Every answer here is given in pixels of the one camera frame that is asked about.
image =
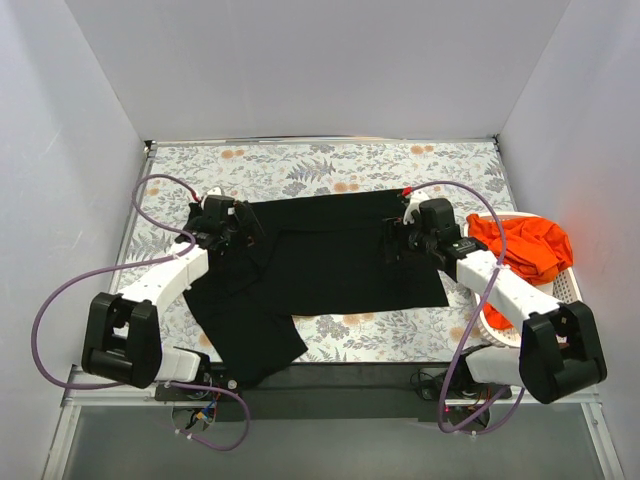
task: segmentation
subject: floor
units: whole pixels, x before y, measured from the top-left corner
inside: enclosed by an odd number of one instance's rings
[[[454,179],[484,195],[496,210],[514,210],[503,165],[491,141],[465,143],[248,143],[161,146],[151,173],[186,180],[199,192],[220,186],[225,194],[249,201],[400,188],[430,180]],[[446,196],[462,225],[480,212],[480,202],[455,187],[433,187]],[[164,180],[152,181],[143,208],[154,218],[183,225],[185,191]],[[159,256],[173,240],[144,220],[135,221],[126,242],[126,260]],[[126,271],[123,287],[144,273]],[[294,318],[309,351],[307,362],[448,361],[473,308],[468,290],[443,278],[450,307],[358,315]],[[169,345],[204,351],[219,360],[182,299],[161,318],[162,340]],[[474,331],[469,345],[480,342]]]

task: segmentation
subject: black cloth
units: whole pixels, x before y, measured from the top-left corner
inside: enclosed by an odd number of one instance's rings
[[[209,272],[184,294],[234,378],[256,384],[306,352],[291,315],[448,305],[424,254],[403,250],[398,262],[385,262],[383,220],[404,214],[399,193],[251,205],[265,238],[210,257]],[[400,227],[400,244],[408,232]]]

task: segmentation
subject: red cloth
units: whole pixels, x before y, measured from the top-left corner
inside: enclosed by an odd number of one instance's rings
[[[476,213],[467,217],[469,235],[485,243],[496,256],[502,250],[498,226],[483,220]],[[532,285],[553,282],[560,272],[573,265],[569,236],[546,218],[520,217],[502,222],[507,235],[505,263],[514,273]],[[512,328],[511,323],[496,309],[484,307],[487,323],[498,330]]]

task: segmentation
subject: white basket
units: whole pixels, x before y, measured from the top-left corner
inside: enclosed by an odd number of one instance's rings
[[[496,212],[498,214],[498,218],[500,220],[510,220],[512,218],[520,218],[520,217],[537,217],[538,215],[534,215],[532,213],[524,213],[524,212]],[[483,220],[492,220],[493,217],[489,212],[480,213],[478,216]],[[469,224],[466,223],[463,228],[464,236],[469,235]],[[546,291],[545,285],[541,285],[538,287],[540,290]],[[571,303],[576,301],[582,301],[582,296],[580,295],[580,289],[578,288],[578,283],[576,282],[576,277],[573,274],[573,269],[568,268],[565,271],[561,272],[556,279],[553,281],[553,296],[557,298],[559,301],[563,303]],[[474,304],[478,305],[480,301],[480,295],[474,295]],[[493,345],[497,346],[507,346],[507,347],[520,347],[520,334],[515,328],[511,328],[509,330],[497,330],[491,327],[487,323],[487,319],[484,316],[483,312],[480,312],[480,318],[478,319],[478,329],[482,334],[482,337]]]

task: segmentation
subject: leaf pattern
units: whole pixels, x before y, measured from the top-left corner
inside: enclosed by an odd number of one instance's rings
[[[158,148],[151,173],[168,173],[199,192],[219,186],[226,195],[252,202],[300,196],[401,188],[438,179],[456,179],[480,191],[497,210],[514,210],[503,166],[491,142],[181,145]],[[475,198],[455,187],[431,187],[432,197],[447,197],[462,225],[467,215],[483,211]],[[146,212],[170,225],[188,214],[185,191],[169,181],[153,180],[142,201]],[[126,245],[128,261],[162,255],[173,234],[137,219]],[[116,275],[117,288],[133,282],[147,268]],[[455,335],[473,310],[467,289],[441,275],[450,307],[378,312],[368,321],[346,324],[343,315],[320,315],[296,321],[309,351],[305,362],[448,361]],[[203,351],[219,360],[214,346],[200,343],[202,329],[184,299],[160,319],[168,345]],[[469,345],[479,343],[472,338]]]

